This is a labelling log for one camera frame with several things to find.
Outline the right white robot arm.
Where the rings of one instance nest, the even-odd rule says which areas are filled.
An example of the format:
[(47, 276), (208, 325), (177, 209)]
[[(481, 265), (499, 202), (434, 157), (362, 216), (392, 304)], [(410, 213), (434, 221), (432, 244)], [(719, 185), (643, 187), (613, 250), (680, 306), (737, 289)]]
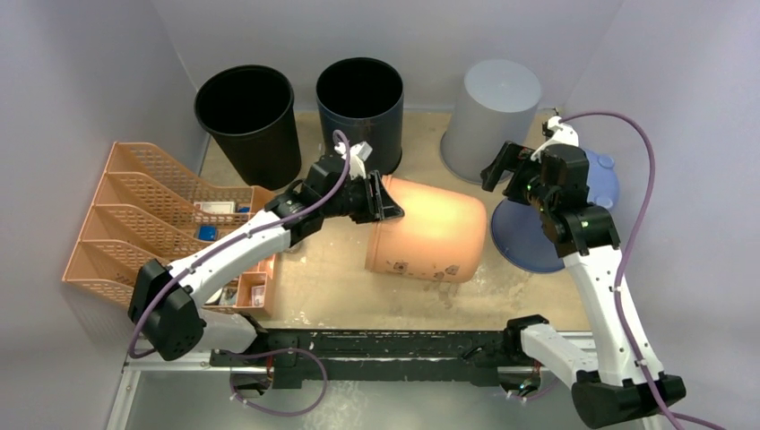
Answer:
[(540, 315), (515, 318), (503, 351), (512, 363), (540, 362), (572, 395), (592, 429), (657, 414), (687, 395), (681, 377), (666, 374), (638, 319), (624, 278), (623, 253), (609, 211), (588, 199), (590, 163), (584, 150), (552, 144), (532, 150), (506, 142), (482, 170), (482, 187), (495, 188), (506, 171), (507, 200), (531, 206), (544, 235), (571, 273), (588, 318), (596, 352), (586, 353)]

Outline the orange mesh file organizer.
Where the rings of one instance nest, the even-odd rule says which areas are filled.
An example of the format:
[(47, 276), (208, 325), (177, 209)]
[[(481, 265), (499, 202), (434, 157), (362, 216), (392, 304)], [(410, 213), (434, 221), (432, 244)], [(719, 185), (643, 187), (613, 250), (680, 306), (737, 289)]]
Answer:
[[(201, 225), (225, 237), (274, 196), (261, 186), (216, 186), (158, 146), (113, 145), (63, 280), (116, 304), (130, 303), (136, 276), (148, 261), (164, 265), (203, 250)], [(215, 215), (194, 202), (235, 202), (235, 213)]]

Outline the blue plastic bucket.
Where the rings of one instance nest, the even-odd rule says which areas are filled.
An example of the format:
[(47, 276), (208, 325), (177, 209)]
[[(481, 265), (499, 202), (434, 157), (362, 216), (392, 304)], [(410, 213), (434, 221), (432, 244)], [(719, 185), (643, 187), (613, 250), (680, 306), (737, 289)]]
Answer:
[[(620, 195), (616, 161), (608, 154), (584, 152), (590, 163), (588, 201), (611, 210)], [(491, 215), (490, 233), (499, 253), (522, 270), (548, 274), (565, 268), (543, 234), (539, 215), (529, 206), (502, 200)]]

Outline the blue small box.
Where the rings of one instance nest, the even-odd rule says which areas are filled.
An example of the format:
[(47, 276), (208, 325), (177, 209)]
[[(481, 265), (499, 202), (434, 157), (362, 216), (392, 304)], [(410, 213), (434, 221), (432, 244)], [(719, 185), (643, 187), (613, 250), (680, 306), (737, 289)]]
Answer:
[(218, 229), (212, 225), (201, 225), (197, 229), (195, 236), (199, 240), (213, 242), (218, 237)]

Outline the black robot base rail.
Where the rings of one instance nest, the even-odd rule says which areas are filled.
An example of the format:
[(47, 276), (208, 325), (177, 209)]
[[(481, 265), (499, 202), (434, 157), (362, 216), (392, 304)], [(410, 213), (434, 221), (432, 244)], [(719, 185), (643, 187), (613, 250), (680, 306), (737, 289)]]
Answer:
[(527, 392), (549, 380), (503, 331), (269, 329), (243, 353), (212, 353), (211, 364), (269, 366), (277, 389), (324, 375), (329, 381), (463, 382)]

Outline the dark navy cylindrical bin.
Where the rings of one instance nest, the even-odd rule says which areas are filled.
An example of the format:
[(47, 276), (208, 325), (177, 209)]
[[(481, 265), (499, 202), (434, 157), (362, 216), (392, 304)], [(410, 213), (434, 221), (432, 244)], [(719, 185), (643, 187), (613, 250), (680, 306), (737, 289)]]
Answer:
[(343, 59), (321, 72), (315, 95), (326, 153), (334, 152), (333, 132), (340, 130), (351, 144), (370, 144), (366, 169), (389, 175), (399, 167), (404, 88), (392, 66), (371, 57)]

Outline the orange capybara plastic bucket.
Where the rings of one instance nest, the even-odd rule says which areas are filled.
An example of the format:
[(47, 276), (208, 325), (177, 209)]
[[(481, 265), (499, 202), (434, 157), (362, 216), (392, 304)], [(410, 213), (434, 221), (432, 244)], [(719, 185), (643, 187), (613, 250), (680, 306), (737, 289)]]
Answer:
[(471, 280), (488, 228), (483, 202), (394, 176), (384, 176), (382, 184), (404, 215), (373, 225), (365, 269), (420, 280)]

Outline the black ribbed plastic bin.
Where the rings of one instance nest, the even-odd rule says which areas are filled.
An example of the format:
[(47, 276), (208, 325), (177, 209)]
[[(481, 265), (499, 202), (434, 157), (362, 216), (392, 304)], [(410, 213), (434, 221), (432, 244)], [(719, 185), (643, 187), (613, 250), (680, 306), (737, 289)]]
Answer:
[(280, 189), (302, 166), (288, 78), (265, 65), (235, 66), (197, 91), (194, 114), (247, 185)]

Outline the white grey cylindrical bin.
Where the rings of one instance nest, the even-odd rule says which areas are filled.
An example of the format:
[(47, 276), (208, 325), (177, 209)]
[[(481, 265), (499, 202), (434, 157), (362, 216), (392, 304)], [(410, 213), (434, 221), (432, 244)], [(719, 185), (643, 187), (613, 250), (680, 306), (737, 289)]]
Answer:
[(465, 182), (478, 183), (503, 143), (525, 141), (541, 97), (538, 77), (522, 64), (489, 59), (473, 65), (441, 138), (446, 168)]

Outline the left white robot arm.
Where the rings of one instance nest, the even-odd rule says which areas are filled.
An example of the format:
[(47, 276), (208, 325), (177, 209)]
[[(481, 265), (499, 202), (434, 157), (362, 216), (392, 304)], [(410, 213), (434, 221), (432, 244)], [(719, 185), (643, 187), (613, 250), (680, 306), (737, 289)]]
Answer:
[(132, 358), (153, 353), (166, 361), (193, 350), (228, 351), (244, 366), (267, 354), (263, 328), (251, 317), (205, 310), (206, 301), (263, 260), (319, 231), (326, 219), (356, 224), (403, 217), (377, 171), (350, 175), (348, 162), (322, 156), (303, 179), (255, 212), (243, 226), (168, 265), (149, 260), (138, 271), (127, 314), (134, 323)]

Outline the white labelled card pack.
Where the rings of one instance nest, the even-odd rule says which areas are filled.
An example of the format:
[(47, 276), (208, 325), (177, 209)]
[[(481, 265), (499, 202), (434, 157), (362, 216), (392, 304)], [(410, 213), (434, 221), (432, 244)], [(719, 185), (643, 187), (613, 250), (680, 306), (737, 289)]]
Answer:
[(235, 213), (237, 209), (235, 202), (224, 201), (194, 202), (194, 207), (199, 211), (215, 215), (232, 214)]

